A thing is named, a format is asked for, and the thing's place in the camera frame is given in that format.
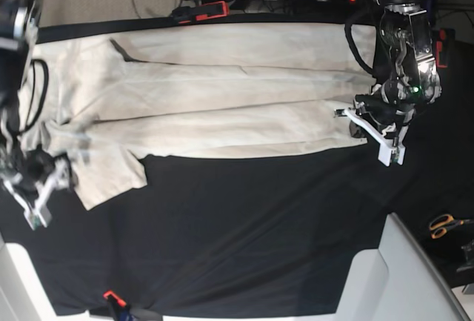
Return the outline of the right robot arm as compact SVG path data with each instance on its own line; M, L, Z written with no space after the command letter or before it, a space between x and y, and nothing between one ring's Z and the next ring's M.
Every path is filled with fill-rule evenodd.
M1 185L13 196L37 197L70 189L73 173L66 154L51 156L41 146L21 149L20 139L39 120L49 86L49 69L33 59L38 38L41 0L1 0ZM44 84L35 113L19 118L19 91L36 68Z

